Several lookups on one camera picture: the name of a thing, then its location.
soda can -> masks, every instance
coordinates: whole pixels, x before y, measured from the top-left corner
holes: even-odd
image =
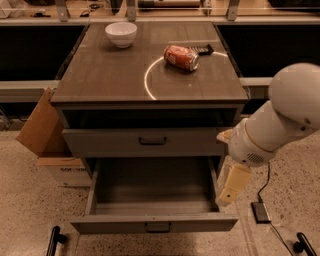
[[[193,71],[199,66],[199,54],[187,47],[168,45],[163,57],[171,65],[184,70]]]

closed drawer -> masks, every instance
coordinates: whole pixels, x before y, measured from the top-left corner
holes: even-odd
[[[220,157],[101,159],[93,174],[82,234],[229,231],[238,217],[215,204]]]
[[[76,157],[224,155],[216,128],[65,129],[63,136]]]

black cable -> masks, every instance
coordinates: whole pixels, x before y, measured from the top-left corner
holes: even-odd
[[[270,166],[270,161],[268,162],[268,178],[267,178],[267,181],[266,183],[264,184],[264,186],[259,190],[258,192],[258,200],[259,200],[259,203],[263,203],[263,199],[260,195],[260,193],[262,192],[262,190],[264,190],[266,188],[266,186],[269,184],[269,181],[270,181],[270,176],[271,176],[271,166]],[[270,222],[270,225],[271,227],[273,228],[273,230],[277,233],[280,241],[282,242],[282,244],[287,248],[287,250],[289,251],[289,253],[294,256],[291,252],[291,250],[289,249],[289,247],[287,246],[287,244],[285,243],[285,241],[283,240],[282,236],[280,235],[279,231],[276,229],[275,226],[273,226],[272,222]]]

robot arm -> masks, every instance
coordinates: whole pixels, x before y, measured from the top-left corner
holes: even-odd
[[[237,171],[232,167],[234,177],[229,171],[220,201],[230,203],[237,197],[249,180],[250,167],[267,163],[285,144],[320,129],[320,66],[299,63],[280,70],[269,86],[269,98],[229,131],[227,139],[220,139],[228,144],[231,158],[240,164]],[[233,180],[243,175],[246,178],[232,190]]]

terrazzo floor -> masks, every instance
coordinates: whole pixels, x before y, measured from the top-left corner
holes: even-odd
[[[68,237],[57,256],[99,255],[290,255],[269,224],[255,223],[250,203],[267,179],[267,166],[254,168],[246,190],[231,205],[239,221],[230,232],[79,235],[73,216],[84,213],[87,188],[58,187],[37,157],[19,144],[19,124],[1,131],[0,256],[46,255],[52,227]],[[271,161],[271,179],[262,192],[273,225],[292,251],[303,232],[320,254],[320,133],[286,145]],[[305,252],[293,255],[307,255]]]

